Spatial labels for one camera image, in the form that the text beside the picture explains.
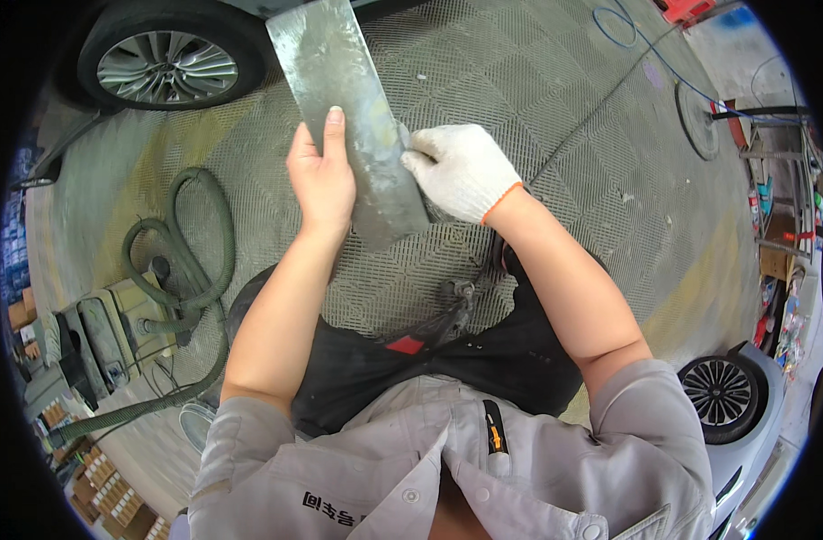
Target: forearm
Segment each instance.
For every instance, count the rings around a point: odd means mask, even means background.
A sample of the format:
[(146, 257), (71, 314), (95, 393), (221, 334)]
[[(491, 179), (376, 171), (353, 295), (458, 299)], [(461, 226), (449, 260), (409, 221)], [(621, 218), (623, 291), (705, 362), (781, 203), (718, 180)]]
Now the forearm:
[(301, 230), (258, 293), (228, 355), (222, 400), (254, 396), (286, 412), (303, 381), (343, 232)]
[(651, 357), (618, 287), (546, 207), (514, 189), (496, 209), (486, 224), (513, 247), (589, 394), (624, 365)]

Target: gray work jacket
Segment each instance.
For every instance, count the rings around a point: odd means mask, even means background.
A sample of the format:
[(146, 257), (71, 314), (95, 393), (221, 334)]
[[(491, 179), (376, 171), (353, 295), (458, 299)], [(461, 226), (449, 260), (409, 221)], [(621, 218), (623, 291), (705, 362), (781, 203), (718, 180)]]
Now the gray work jacket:
[(295, 443), (278, 409), (220, 405), (192, 538), (425, 539), (442, 461), (495, 539), (706, 538), (714, 496), (697, 413), (664, 362), (628, 365), (592, 431), (443, 376), (390, 388), (341, 432)]

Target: white work glove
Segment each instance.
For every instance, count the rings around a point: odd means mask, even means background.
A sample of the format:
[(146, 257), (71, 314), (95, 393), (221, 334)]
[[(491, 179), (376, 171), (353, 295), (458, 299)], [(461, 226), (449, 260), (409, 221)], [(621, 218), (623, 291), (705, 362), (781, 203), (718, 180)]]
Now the white work glove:
[(415, 131), (402, 162), (439, 208), (481, 225), (508, 192), (522, 186), (501, 148), (477, 124)]

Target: concrete floor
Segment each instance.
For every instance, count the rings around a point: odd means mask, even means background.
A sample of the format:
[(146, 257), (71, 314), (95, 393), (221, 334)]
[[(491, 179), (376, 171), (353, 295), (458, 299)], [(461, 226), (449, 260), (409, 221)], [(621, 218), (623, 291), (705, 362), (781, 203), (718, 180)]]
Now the concrete floor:
[[(715, 160), (693, 152), (671, 75), (643, 46), (622, 49), (605, 38), (591, 16), (597, 5), (436, 0), (370, 23), (364, 34), (395, 115), (412, 130), (483, 124), (526, 180), (539, 173), (535, 191), (610, 268), (655, 355), (680, 366), (752, 336), (759, 269), (746, 170), (727, 130), (720, 130)], [(650, 38), (669, 28), (652, 3), (625, 5)], [(657, 46), (711, 91), (677, 32)], [(209, 168), (233, 208), (238, 260), (227, 308), (246, 281), (276, 263), (299, 226), (283, 166), (299, 121), (287, 84), (274, 75), (233, 103), (127, 111), (88, 133), (67, 152), (55, 185), (28, 192), (28, 258), (40, 314), (124, 279), (125, 232), (139, 217), (162, 217), (168, 183), (189, 166)], [(209, 203), (184, 189), (178, 213), (193, 252), (216, 275), (220, 244)], [(476, 275), (488, 242), (485, 228), (442, 219), (383, 252), (363, 252), (352, 235), (323, 315), (371, 336), (424, 320), (443, 308), (438, 283)], [(161, 252), (143, 238), (133, 250), (136, 267)], [(488, 276), (473, 330), (510, 313), (514, 286), (512, 278)], [(207, 372), (217, 337), (208, 315), (176, 354), (180, 383)], [(140, 378), (100, 409), (150, 396)], [(583, 389), (562, 419), (588, 424), (588, 406)], [(136, 421), (101, 447), (166, 518), (187, 505), (199, 460), (176, 410)]]

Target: blue hose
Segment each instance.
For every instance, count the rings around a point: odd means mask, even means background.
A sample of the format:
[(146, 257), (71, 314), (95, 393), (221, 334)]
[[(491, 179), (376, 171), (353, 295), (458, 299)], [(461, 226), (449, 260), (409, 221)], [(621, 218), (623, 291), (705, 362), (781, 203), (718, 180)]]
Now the blue hose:
[[(696, 88), (695, 86), (690, 84), (689, 81), (687, 81), (684, 77), (682, 77), (681, 74), (679, 74), (675, 70), (674, 67), (670, 66), (670, 63), (666, 61), (666, 59), (663, 57), (663, 55), (659, 51), (657, 51), (657, 48), (654, 47), (651, 40), (649, 40), (647, 37), (645, 37), (645, 34), (643, 34), (642, 32), (639, 31), (639, 28), (637, 28), (636, 24), (633, 22), (633, 17), (631, 17), (630, 13), (627, 12), (627, 9), (625, 9), (625, 7), (621, 5), (621, 2), (619, 2), (619, 0), (612, 0), (612, 1), (615, 4), (617, 4), (619, 6), (619, 8), (621, 8), (621, 11), (624, 13), (624, 15), (622, 15), (621, 13), (616, 11), (615, 9), (606, 8), (606, 7), (603, 7), (603, 6), (599, 6), (597, 8), (594, 8), (591, 12), (591, 16), (594, 18), (594, 24), (596, 24), (597, 27), (600, 28), (600, 31), (603, 32), (603, 35), (606, 36), (607, 38), (609, 38), (609, 40), (611, 42), (615, 43), (616, 45), (618, 45), (619, 47), (622, 47), (624, 49), (633, 49), (634, 47), (637, 46), (637, 44), (639, 43), (639, 38), (641, 37), (643, 40), (645, 40), (646, 43), (648, 43), (649, 49), (652, 49), (654, 54), (657, 55), (657, 58), (660, 59), (660, 61), (664, 63), (664, 66), (666, 66), (666, 68), (668, 70), (670, 70), (672, 72), (672, 74), (675, 75), (676, 78), (679, 81), (682, 81), (691, 90), (693, 90), (694, 92), (696, 92), (699, 95), (703, 96), (708, 101), (714, 102), (715, 104), (719, 105), (719, 107), (721, 109), (725, 109), (726, 111), (729, 111), (730, 113), (737, 114), (740, 117), (751, 118), (752, 120), (759, 120), (760, 122), (765, 122), (767, 124), (797, 124), (797, 125), (801, 125), (800, 120), (791, 120), (791, 119), (787, 119), (787, 118), (760, 118), (760, 117), (755, 117), (754, 115), (744, 114), (742, 112), (735, 111), (734, 109), (730, 109), (730, 108), (728, 108), (727, 106), (725, 106), (723, 104), (720, 104), (714, 98), (708, 97), (708, 95), (706, 95), (704, 92), (702, 92), (701, 90), (699, 90), (698, 88)], [(613, 36), (612, 34), (607, 32), (607, 30), (604, 28), (603, 24), (600, 22), (600, 14), (604, 13), (604, 12), (612, 13), (614, 16), (617, 16), (618, 18), (622, 19), (622, 21), (624, 21), (624, 22), (626, 22), (627, 24), (630, 25), (630, 27), (633, 29), (633, 39), (631, 40), (631, 42), (624, 43), (623, 41), (619, 41), (615, 36)]]

